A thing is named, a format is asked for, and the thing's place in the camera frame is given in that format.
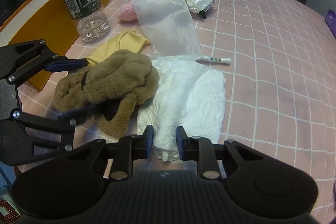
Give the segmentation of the orange white storage box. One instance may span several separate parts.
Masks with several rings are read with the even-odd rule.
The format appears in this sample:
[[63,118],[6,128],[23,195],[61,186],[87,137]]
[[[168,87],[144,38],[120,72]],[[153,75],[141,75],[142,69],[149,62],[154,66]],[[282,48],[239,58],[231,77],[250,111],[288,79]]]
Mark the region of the orange white storage box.
[[27,0],[1,25],[1,46],[44,39],[64,56],[79,38],[63,0]]

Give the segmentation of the purple tissue pack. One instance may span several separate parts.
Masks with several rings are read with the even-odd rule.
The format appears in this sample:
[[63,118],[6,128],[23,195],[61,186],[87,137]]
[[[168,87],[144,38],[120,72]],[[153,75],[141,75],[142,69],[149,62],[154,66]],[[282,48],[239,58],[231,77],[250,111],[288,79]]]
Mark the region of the purple tissue pack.
[[325,18],[325,22],[336,38],[336,12],[329,9]]

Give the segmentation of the brown plush toy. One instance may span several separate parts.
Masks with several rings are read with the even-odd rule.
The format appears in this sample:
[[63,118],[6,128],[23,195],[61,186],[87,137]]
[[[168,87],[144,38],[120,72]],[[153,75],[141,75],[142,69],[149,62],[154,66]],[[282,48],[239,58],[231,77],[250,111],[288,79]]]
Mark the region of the brown plush toy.
[[96,105],[94,120],[105,134],[125,136],[138,105],[155,96],[159,73],[142,53],[118,50],[92,67],[86,66],[61,79],[53,104],[65,113]]

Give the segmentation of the white gauze cloth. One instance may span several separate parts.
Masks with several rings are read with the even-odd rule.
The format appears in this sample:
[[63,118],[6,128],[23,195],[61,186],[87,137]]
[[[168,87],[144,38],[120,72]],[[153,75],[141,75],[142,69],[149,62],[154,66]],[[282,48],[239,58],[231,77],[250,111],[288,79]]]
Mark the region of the white gauze cloth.
[[185,0],[131,0],[154,57],[200,55],[193,19]]

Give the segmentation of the pink checkered tablecloth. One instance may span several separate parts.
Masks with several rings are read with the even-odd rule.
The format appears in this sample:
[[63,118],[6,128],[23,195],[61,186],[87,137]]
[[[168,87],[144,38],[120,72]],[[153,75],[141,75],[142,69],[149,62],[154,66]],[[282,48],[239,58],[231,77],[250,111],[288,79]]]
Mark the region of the pink checkered tablecloth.
[[[136,22],[106,7],[109,36]],[[202,53],[226,79],[220,138],[235,139],[310,174],[318,186],[312,215],[335,217],[335,38],[323,16],[295,0],[216,0],[194,20]]]

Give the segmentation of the pink white crochet toy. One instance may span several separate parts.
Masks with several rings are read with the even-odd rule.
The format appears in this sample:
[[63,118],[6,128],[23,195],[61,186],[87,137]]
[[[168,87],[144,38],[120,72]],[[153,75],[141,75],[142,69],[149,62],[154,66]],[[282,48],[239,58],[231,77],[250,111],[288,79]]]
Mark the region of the pink white crochet toy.
[[124,22],[137,20],[137,14],[131,1],[122,6],[117,18]]

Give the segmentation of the yellow cloth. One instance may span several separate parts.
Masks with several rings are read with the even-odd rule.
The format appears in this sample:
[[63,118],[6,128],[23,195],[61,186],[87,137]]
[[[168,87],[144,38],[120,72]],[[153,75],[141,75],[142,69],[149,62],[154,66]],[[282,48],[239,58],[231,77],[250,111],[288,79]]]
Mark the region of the yellow cloth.
[[124,30],[120,34],[112,37],[107,42],[99,46],[86,57],[90,67],[99,64],[107,59],[112,53],[118,50],[128,50],[139,53],[143,46],[151,44],[150,40],[135,30]]

